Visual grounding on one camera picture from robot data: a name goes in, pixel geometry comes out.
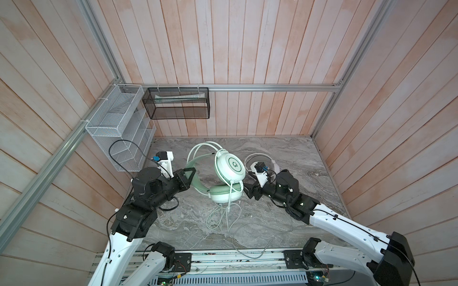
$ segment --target black mesh basket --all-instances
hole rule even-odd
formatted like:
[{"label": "black mesh basket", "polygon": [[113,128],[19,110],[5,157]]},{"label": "black mesh basket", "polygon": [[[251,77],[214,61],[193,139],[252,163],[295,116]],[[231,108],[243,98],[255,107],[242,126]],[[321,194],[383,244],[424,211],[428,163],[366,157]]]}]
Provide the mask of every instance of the black mesh basket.
[{"label": "black mesh basket", "polygon": [[151,119],[208,119],[210,98],[206,87],[150,87],[143,104]]}]

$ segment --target wire mesh basket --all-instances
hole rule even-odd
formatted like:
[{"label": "wire mesh basket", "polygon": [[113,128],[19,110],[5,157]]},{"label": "wire mesh basket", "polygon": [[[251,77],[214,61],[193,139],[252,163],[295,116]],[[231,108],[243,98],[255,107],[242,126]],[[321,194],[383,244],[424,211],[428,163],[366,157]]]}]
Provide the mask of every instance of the wire mesh basket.
[{"label": "wire mesh basket", "polygon": [[210,98],[206,87],[150,87],[143,104],[151,119],[208,119]]},{"label": "wire mesh basket", "polygon": [[142,95],[141,86],[116,85],[86,126],[118,171],[124,171],[122,167],[129,172],[142,169],[145,162],[142,153],[148,152],[156,131],[156,126],[148,128],[150,118],[145,118],[145,108],[135,111]]},{"label": "wire mesh basket", "polygon": [[[151,145],[156,126],[148,128],[149,118],[144,118],[146,109],[141,109],[132,115],[131,120],[127,124],[124,133],[120,137],[108,137],[108,136],[93,136],[97,145],[102,149],[104,154],[111,161],[117,171],[124,171],[113,159],[119,164],[126,168],[129,172],[138,172],[142,169],[145,157],[142,152],[147,155],[148,147]],[[117,140],[129,140],[134,142],[140,147],[140,150],[128,141]]]},{"label": "wire mesh basket", "polygon": [[[134,92],[126,91],[126,87],[134,87]],[[142,94],[142,86],[116,85],[89,120],[86,130],[92,136],[121,137]]]}]

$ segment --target wood panel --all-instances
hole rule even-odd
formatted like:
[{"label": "wood panel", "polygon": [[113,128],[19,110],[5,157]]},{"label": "wood panel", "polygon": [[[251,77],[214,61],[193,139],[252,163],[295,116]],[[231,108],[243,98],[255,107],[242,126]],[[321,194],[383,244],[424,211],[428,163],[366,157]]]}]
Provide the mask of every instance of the wood panel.
[{"label": "wood panel", "polygon": [[405,235],[426,285],[458,278],[457,14],[398,1],[315,138],[353,219]]},{"label": "wood panel", "polygon": [[[0,34],[1,217],[114,75],[75,0],[0,1]],[[84,283],[129,186],[86,138],[0,256],[2,285]]]},{"label": "wood panel", "polygon": [[18,281],[23,285],[84,285],[87,275],[87,271],[0,256],[0,276],[5,286],[17,285]]},{"label": "wood panel", "polygon": [[[337,82],[380,4],[91,2],[124,77],[133,83],[171,84]],[[157,126],[163,137],[309,135],[329,96],[217,92],[211,94],[209,119],[162,119]]]}]

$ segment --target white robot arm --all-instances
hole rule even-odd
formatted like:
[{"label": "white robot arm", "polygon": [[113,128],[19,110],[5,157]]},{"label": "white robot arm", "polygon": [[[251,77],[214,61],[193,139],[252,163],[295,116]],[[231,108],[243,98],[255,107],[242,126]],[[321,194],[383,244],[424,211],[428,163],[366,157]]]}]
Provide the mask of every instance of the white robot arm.
[{"label": "white robot arm", "polygon": [[[159,152],[157,156],[161,168],[145,168],[132,181],[134,200],[128,199],[116,213],[109,244],[89,286],[119,285],[132,255],[157,219],[157,208],[190,187],[195,168],[172,173],[171,152]],[[269,170],[262,162],[252,164],[251,171],[256,182],[244,184],[248,198],[259,200],[263,195],[268,196],[283,204],[282,207],[294,219],[324,229],[356,247],[341,247],[310,238],[297,261],[301,268],[334,264],[373,277],[374,283],[381,286],[407,286],[410,283],[414,259],[404,236],[396,232],[387,235],[337,214],[301,193],[299,182],[288,170],[278,172],[275,182],[269,181]],[[159,242],[143,264],[121,285],[144,286],[159,272],[172,271],[176,267],[174,261],[174,248]]]},{"label": "white robot arm", "polygon": [[245,184],[248,198],[268,196],[283,204],[294,219],[324,229],[354,248],[340,247],[310,238],[305,244],[300,263],[305,269],[335,264],[373,277],[381,286],[407,286],[415,261],[407,239],[393,232],[387,235],[365,227],[329,209],[318,200],[299,191],[299,182],[288,170],[276,174],[275,182],[268,180],[269,169],[262,162],[251,165],[254,184]]}]

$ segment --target marble surface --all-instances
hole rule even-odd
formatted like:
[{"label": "marble surface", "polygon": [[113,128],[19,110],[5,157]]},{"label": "marble surface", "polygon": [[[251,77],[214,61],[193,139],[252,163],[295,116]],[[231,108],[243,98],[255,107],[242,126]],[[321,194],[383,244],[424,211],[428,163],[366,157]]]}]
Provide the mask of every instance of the marble surface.
[{"label": "marble surface", "polygon": [[[301,192],[320,200],[337,213],[345,215],[344,206],[320,155],[308,137],[156,139],[151,145],[149,156],[154,156],[158,151],[173,151],[174,170],[184,168],[191,148],[195,144],[208,140],[219,143],[242,161],[254,152],[269,154],[280,166],[280,170],[288,169],[298,179]],[[209,153],[208,150],[210,149],[202,147],[198,154]],[[220,183],[213,168],[213,156],[200,161],[196,169],[199,178],[206,186]],[[310,237],[317,237],[337,245],[347,245],[346,242],[320,228],[307,226],[301,221],[291,219],[284,209],[274,206],[266,197],[256,201],[254,198],[248,199],[243,194],[238,201],[235,201],[241,206],[242,212],[229,232],[225,217],[218,228],[213,230],[207,228],[206,219],[215,207],[215,203],[208,197],[199,194],[192,187],[179,193],[177,197],[180,200],[179,207],[169,212],[158,211],[158,219],[151,226],[139,249],[157,241],[166,242],[177,250],[232,249],[234,232],[246,223],[252,224],[243,226],[234,236],[234,244],[237,248],[264,248],[272,236],[279,233],[254,223],[269,225],[278,230],[289,230],[292,226],[292,232],[277,235],[269,244],[270,248],[303,247]],[[175,203],[173,200],[163,207],[168,208]],[[233,205],[228,216],[229,224],[239,213],[238,207]],[[214,215],[213,220],[219,220],[219,217],[220,211]]]}]

